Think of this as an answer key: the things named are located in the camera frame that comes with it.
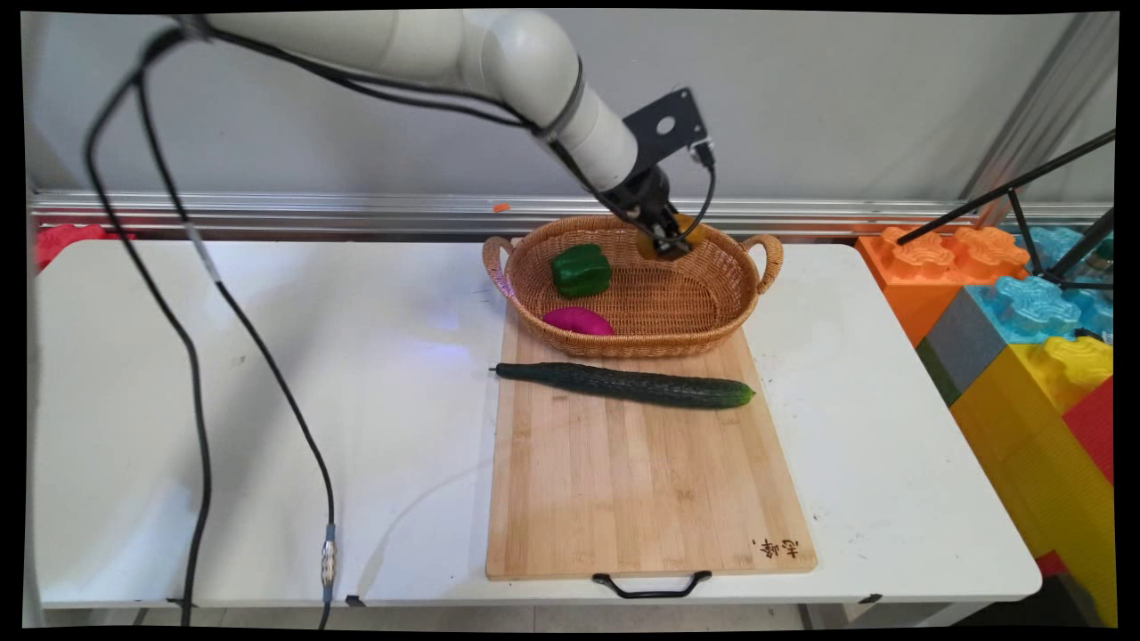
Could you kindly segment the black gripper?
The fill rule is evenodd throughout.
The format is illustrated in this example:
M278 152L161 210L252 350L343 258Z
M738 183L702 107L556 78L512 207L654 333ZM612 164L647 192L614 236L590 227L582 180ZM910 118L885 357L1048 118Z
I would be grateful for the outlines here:
M627 224L648 224L645 259L677 260L695 248L689 240L691 216L671 206L671 184L661 167L630 175L614 186L612 210Z

